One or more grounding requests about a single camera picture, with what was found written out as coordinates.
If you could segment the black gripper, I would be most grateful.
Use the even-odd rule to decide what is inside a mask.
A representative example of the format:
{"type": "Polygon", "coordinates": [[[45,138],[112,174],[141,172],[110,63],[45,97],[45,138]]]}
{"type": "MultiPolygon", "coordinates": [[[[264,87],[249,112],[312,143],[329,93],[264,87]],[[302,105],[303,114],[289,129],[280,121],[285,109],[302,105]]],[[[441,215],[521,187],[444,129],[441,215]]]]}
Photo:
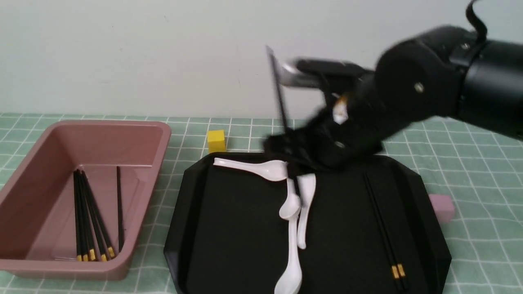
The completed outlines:
{"type": "Polygon", "coordinates": [[[372,71],[348,61],[292,58],[280,64],[278,73],[283,86],[320,89],[326,104],[308,124],[264,138],[268,157],[305,173],[336,169],[381,151],[386,108],[372,71]]]}

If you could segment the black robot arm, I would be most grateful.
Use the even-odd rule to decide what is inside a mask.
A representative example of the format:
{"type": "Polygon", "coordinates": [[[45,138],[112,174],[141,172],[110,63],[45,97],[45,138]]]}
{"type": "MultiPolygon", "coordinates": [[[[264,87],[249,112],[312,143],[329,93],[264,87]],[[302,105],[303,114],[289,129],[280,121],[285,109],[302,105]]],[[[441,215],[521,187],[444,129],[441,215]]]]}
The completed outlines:
{"type": "Polygon", "coordinates": [[[473,31],[425,31],[388,48],[375,69],[317,58],[280,65],[270,55],[277,95],[282,86],[319,89],[326,104],[302,127],[268,136],[264,153],[305,170],[335,170],[435,116],[522,140],[522,45],[487,39],[473,4],[465,11],[473,31]]]}

